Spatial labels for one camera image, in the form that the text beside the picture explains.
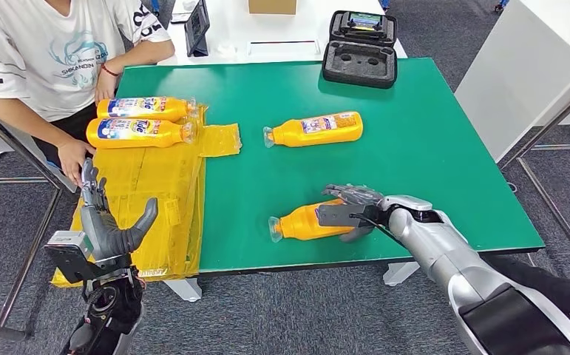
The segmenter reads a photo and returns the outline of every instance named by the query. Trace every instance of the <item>yellow plastic bag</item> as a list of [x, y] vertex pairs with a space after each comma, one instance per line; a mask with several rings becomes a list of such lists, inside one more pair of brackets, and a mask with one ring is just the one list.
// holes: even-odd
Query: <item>yellow plastic bag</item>
[[[139, 276], [146, 280], [172, 280], [197, 274], [200, 267], [204, 210], [204, 159], [237, 154], [239, 129], [204, 126], [206, 106], [188, 118], [198, 127], [194, 144], [179, 143], [169, 148], [98, 149], [93, 159], [106, 177], [106, 195], [111, 213], [120, 228], [128, 228], [143, 213], [150, 197], [158, 198], [158, 217], [141, 247], [132, 254]], [[71, 229], [81, 231], [80, 205]], [[52, 284], [69, 284], [57, 269]]]

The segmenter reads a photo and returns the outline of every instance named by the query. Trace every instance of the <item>metal railing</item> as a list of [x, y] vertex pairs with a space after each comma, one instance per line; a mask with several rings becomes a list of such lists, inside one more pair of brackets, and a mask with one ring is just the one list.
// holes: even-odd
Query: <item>metal railing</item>
[[30, 250], [27, 252], [23, 265], [17, 272], [15, 277], [15, 282], [10, 288], [10, 292], [6, 296], [6, 300], [0, 310], [0, 337], [11, 339], [11, 340], [23, 340], [27, 337], [27, 332], [24, 329], [20, 331], [18, 329], [9, 328], [6, 326], [6, 321], [10, 316], [13, 306], [19, 296], [21, 287], [26, 280], [26, 276], [30, 272], [30, 267], [33, 264], [36, 253], [41, 245], [41, 241], [47, 231], [47, 226], [50, 224], [50, 220], [54, 214], [58, 200], [60, 199], [61, 193], [63, 191], [69, 192], [69, 189], [45, 166], [41, 161], [39, 161], [15, 136], [13, 136], [4, 125], [0, 123], [0, 138], [6, 142], [15, 152], [19, 153], [24, 159], [32, 166], [34, 166], [42, 176], [40, 177], [0, 177], [0, 185], [9, 184], [22, 184], [22, 183], [48, 183], [53, 188], [52, 197], [50, 198], [47, 208], [41, 219], [36, 233], [34, 235], [32, 245]]
[[529, 177], [531, 183], [537, 189], [537, 192], [544, 200], [550, 212], [554, 215], [554, 218], [563, 228], [563, 232], [566, 234], [568, 240], [570, 241], [570, 224], [565, 219], [557, 205], [554, 203], [546, 189], [543, 187], [542, 183], [537, 178], [537, 175], [531, 167], [526, 162], [524, 158], [526, 154], [529, 152], [544, 152], [544, 151], [552, 151], [552, 150], [570, 150], [570, 144], [544, 144], [544, 145], [537, 145], [539, 140], [541, 140], [548, 132], [550, 132], [553, 128], [555, 128], [561, 121], [566, 119], [570, 115], [570, 103], [564, 107], [556, 116], [553, 117], [546, 125], [544, 125], [539, 132], [535, 134], [528, 142], [526, 142], [520, 150], [518, 150], [511, 158], [502, 165], [501, 170], [503, 171], [511, 162], [517, 161], [526, 175]]

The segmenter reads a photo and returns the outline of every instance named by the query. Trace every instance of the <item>cardboard box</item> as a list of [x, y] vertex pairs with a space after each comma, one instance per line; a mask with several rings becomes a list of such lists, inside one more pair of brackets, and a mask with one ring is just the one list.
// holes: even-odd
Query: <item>cardboard box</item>
[[250, 13], [295, 15], [297, 0], [248, 0]]

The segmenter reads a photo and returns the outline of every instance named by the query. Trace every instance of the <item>green tabletop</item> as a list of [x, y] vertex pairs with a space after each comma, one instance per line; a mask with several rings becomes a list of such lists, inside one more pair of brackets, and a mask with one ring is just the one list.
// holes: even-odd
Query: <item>green tabletop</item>
[[[240, 126], [241, 153], [206, 159], [200, 272], [403, 260], [408, 251], [375, 231], [273, 243], [270, 216], [328, 200], [327, 183], [413, 195], [445, 211], [479, 251], [515, 252], [543, 241], [431, 59], [398, 60], [391, 89], [326, 82], [319, 63], [134, 67], [118, 97], [195, 97], [209, 124]], [[291, 118], [354, 110], [356, 142], [265, 148], [262, 128]]]

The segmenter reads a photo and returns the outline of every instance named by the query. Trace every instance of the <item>plastic bottle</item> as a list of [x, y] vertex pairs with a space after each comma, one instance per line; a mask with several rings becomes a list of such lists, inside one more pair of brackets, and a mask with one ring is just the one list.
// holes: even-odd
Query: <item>plastic bottle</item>
[[320, 205], [339, 205], [342, 203], [342, 200], [335, 199], [299, 207], [289, 215], [281, 218], [269, 217], [271, 240], [274, 243], [282, 238], [311, 240], [348, 233], [353, 227], [320, 226], [317, 219], [317, 208]]
[[86, 138], [95, 148], [165, 148], [179, 142], [193, 143], [195, 128], [191, 122], [179, 125], [161, 120], [96, 118], [86, 128]]
[[140, 118], [175, 122], [195, 107], [179, 98], [113, 98], [98, 104], [98, 118]]
[[332, 115], [289, 120], [276, 128], [265, 127], [265, 146], [312, 146], [356, 141], [363, 133], [363, 120], [358, 112], [347, 111]]

